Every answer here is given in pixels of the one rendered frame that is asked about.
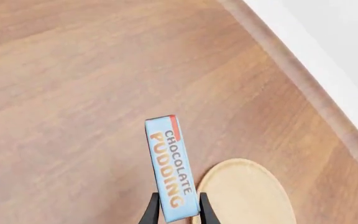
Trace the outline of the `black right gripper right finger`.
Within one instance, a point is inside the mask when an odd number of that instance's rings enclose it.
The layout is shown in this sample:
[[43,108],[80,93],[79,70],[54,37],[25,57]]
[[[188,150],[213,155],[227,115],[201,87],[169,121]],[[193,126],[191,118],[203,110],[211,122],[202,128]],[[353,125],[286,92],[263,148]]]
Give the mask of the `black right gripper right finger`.
[[200,209],[201,224],[221,224],[205,192],[200,193]]

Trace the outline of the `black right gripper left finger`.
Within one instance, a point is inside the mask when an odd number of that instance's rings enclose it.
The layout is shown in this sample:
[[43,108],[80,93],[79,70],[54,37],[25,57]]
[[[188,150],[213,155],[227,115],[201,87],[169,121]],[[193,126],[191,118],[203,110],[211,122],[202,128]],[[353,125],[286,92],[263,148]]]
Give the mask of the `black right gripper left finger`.
[[152,193],[149,204],[138,224],[158,224],[160,211],[160,197],[157,192]]

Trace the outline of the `round beige plate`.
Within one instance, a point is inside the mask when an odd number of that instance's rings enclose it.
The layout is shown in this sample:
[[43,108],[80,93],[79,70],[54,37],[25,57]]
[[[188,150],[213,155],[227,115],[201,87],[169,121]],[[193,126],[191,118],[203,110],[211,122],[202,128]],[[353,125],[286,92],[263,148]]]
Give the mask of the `round beige plate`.
[[220,224],[296,224],[290,199],[265,167],[234,158],[212,167],[198,184]]

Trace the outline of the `blue chocolate pudding box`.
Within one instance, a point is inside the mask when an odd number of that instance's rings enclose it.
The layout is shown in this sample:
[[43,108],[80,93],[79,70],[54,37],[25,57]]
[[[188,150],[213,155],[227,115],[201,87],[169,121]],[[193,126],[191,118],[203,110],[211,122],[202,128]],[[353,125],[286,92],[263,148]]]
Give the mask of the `blue chocolate pudding box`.
[[147,119],[145,135],[165,221],[197,216],[199,199],[177,116]]

